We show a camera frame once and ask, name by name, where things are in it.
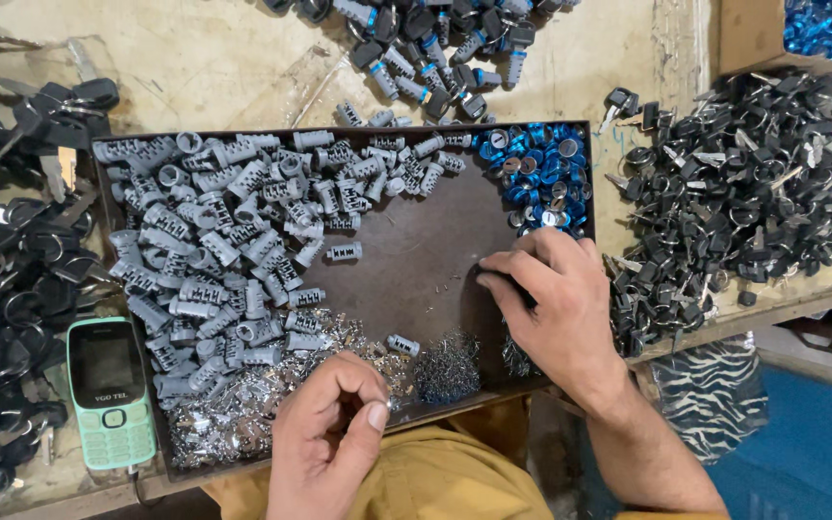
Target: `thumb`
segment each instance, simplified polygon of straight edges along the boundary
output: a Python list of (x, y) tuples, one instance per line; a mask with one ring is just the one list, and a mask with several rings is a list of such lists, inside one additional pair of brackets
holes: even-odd
[(389, 416), (387, 404), (380, 401), (365, 404), (355, 414), (329, 465), (341, 487), (351, 487), (352, 493), (358, 490), (381, 451), (381, 436)]
[(477, 276), (477, 283), (490, 290), (510, 327), (526, 326), (529, 321), (528, 307), (525, 306), (521, 294), (508, 280), (494, 273), (481, 273)]

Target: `wooden table surface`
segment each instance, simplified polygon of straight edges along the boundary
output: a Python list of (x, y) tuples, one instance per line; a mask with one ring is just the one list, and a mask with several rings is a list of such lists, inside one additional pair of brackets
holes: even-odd
[[(624, 86), (643, 102), (689, 112), (714, 77), (715, 4), (584, 0), (538, 31), (519, 86), (485, 94), (489, 109), (504, 122), (589, 119), (597, 128), (605, 96)], [(110, 113), (117, 134), (331, 126), (343, 99), (363, 117), (390, 107), (422, 121), (402, 99), (379, 98), (374, 81), (350, 65), (351, 39), (338, 15), (312, 26), (293, 12), (272, 14), (261, 0), (0, 0), (0, 33), (48, 43), (39, 51), (0, 53), (0, 76), (35, 87), (77, 83), (65, 40), (82, 41), (99, 74), (120, 88), (121, 104)], [(0, 98), (5, 93), (0, 88)], [(1, 104), (0, 118), (13, 120)], [(634, 243), (621, 220), (631, 208), (604, 174), (616, 172), (631, 147), (648, 143), (631, 127), (593, 137), (596, 242), (604, 253)], [(715, 298), (720, 316), (680, 347), (832, 307), (832, 267), (815, 278), (753, 286), (759, 302), (751, 309), (737, 307), (736, 285)], [(660, 343), (643, 358), (669, 349)], [(18, 468), (23, 487), (0, 495), (0, 516), (81, 518), (134, 502), (122, 474), (86, 470), (74, 419), (57, 432), (55, 445), (53, 466), (38, 456)], [(148, 498), (200, 483), (173, 486), (157, 473), (162, 468), (142, 479)]]

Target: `green feature phone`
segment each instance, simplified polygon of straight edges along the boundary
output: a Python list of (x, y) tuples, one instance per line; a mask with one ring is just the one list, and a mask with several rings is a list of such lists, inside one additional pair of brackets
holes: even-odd
[(143, 358), (121, 316), (77, 321), (66, 333), (69, 388), (85, 465), (115, 469), (156, 455)]

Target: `hand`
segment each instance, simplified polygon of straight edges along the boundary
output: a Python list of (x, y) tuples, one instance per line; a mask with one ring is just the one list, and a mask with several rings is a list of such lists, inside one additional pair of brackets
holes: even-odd
[(611, 407), (625, 389), (627, 366), (612, 341), (609, 282), (595, 242), (541, 228), (480, 266), (510, 275), (538, 303), (529, 309), (500, 275), (477, 278), (490, 289), (519, 347), (590, 415)]
[(343, 351), (283, 400), (272, 425), (269, 520), (345, 518), (377, 459), (387, 399), (384, 378)]

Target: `forearm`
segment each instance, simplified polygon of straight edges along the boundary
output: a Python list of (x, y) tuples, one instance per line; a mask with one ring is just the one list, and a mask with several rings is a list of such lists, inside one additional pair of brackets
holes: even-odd
[(618, 397), (586, 419), (608, 488), (630, 505), (668, 512), (726, 513), (715, 485), (664, 418), (624, 376)]

